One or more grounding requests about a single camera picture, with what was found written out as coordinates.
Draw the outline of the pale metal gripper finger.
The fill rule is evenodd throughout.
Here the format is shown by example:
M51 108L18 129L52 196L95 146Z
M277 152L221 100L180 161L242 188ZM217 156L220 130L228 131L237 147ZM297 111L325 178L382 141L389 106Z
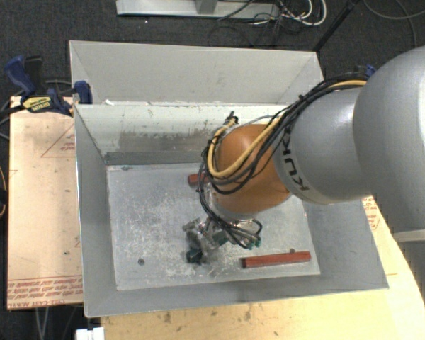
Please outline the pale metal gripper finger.
M199 240L203 237L203 222L201 220L190 221L182 229L186 234L187 240Z
M199 246L202 252L202 259L209 259L216 251L216 241L210 237L201 237Z

